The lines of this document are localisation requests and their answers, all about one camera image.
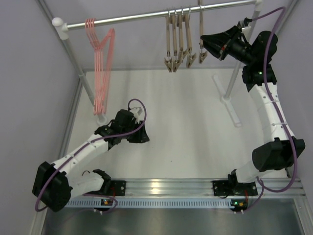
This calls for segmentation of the tan clip hanger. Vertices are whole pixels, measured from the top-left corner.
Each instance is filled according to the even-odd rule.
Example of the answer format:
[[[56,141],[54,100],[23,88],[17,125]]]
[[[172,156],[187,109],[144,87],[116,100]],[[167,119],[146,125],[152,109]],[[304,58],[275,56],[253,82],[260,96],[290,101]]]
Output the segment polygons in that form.
[[[202,3],[203,3],[203,0],[198,0],[198,5],[200,7],[200,12],[199,12],[199,20],[200,20],[200,23],[199,23],[199,33],[200,33],[200,36],[203,35],[203,12],[202,12]],[[205,58],[207,57],[207,52],[204,51],[204,46],[203,46],[203,40],[200,39],[200,53],[199,53],[199,63],[202,64],[205,60]]]
[[[171,24],[172,24],[172,36],[173,36],[173,67],[172,70],[173,72],[177,71],[177,65],[179,64],[179,59],[178,59],[178,45],[177,45],[177,32],[176,32],[176,14],[171,16]]]
[[[170,48],[170,15],[166,17],[166,57],[164,58],[164,64],[169,72],[172,72],[173,61]]]
[[[187,60],[186,67],[191,68],[194,63],[197,54],[192,53],[192,40],[191,40],[191,30],[190,30],[190,15],[189,13],[184,14],[184,23],[185,23],[185,32],[186,32],[186,40],[187,40]]]

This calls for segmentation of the tan clip hanger angled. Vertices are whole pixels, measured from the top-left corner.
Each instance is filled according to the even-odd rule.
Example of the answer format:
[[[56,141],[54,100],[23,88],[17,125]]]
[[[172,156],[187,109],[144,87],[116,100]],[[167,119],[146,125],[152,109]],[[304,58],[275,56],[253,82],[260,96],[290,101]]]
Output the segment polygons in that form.
[[[178,53],[178,61],[176,63],[176,69],[179,68],[179,66],[183,62],[187,53],[187,51],[184,50],[182,22],[183,22],[183,14],[180,14],[177,16],[177,27],[179,29],[179,53]]]

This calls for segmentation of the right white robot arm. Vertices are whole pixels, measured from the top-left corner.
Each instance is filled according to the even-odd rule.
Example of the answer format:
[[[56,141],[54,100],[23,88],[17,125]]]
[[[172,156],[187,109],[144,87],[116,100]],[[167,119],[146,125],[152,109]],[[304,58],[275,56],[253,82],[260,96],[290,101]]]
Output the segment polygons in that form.
[[[252,151],[248,163],[228,175],[227,195],[241,195],[263,175],[296,167],[296,160],[305,149],[304,140],[297,139],[289,128],[278,98],[277,79],[270,64],[277,51],[278,37],[262,31],[250,44],[242,30],[234,26],[222,33],[202,35],[200,39],[204,48],[219,60],[230,55],[244,64],[243,83],[262,125],[263,145]]]

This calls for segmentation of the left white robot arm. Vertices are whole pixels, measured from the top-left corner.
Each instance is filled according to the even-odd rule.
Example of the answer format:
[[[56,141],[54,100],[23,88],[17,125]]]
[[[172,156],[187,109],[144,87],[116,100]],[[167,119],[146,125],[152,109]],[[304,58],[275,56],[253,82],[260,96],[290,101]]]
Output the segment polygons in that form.
[[[58,212],[75,197],[89,193],[108,195],[111,190],[111,177],[100,169],[84,174],[83,168],[123,140],[129,143],[149,142],[145,120],[140,119],[141,113],[146,113],[146,109],[121,109],[108,125],[98,127],[71,153],[52,163],[43,162],[38,167],[32,189],[32,193],[37,197],[35,210],[41,211],[40,202],[53,212]]]

